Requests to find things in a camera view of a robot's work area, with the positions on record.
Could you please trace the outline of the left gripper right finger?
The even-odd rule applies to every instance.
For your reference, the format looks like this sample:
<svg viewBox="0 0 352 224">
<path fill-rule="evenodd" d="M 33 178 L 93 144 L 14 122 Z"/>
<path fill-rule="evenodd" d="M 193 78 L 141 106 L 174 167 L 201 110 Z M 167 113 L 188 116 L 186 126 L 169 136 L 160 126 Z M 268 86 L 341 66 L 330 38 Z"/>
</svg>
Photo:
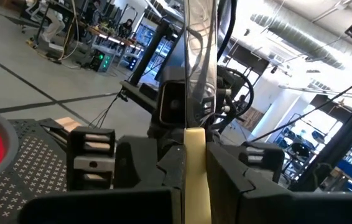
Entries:
<svg viewBox="0 0 352 224">
<path fill-rule="evenodd" d="M 352 194 L 291 192 L 215 143 L 206 145 L 206 171 L 212 223 L 352 224 Z"/>
</svg>

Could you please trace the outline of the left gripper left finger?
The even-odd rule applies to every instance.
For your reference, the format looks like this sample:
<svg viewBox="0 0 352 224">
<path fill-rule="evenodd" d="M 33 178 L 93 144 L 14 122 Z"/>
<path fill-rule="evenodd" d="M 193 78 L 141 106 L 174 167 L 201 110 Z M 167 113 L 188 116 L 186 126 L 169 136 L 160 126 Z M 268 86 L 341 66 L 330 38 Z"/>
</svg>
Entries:
<svg viewBox="0 0 352 224">
<path fill-rule="evenodd" d="M 27 202 L 20 224 L 183 224 L 186 150 L 172 146 L 148 177 L 129 189 L 84 190 Z"/>
</svg>

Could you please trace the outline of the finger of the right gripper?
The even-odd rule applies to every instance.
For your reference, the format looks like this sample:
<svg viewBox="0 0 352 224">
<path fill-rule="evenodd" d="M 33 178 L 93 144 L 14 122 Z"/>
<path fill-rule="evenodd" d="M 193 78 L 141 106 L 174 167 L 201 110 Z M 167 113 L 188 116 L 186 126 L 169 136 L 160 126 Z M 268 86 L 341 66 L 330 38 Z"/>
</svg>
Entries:
<svg viewBox="0 0 352 224">
<path fill-rule="evenodd" d="M 138 136 L 123 136 L 116 147 L 114 187 L 160 186 L 165 177 L 157 167 L 157 141 Z"/>
</svg>

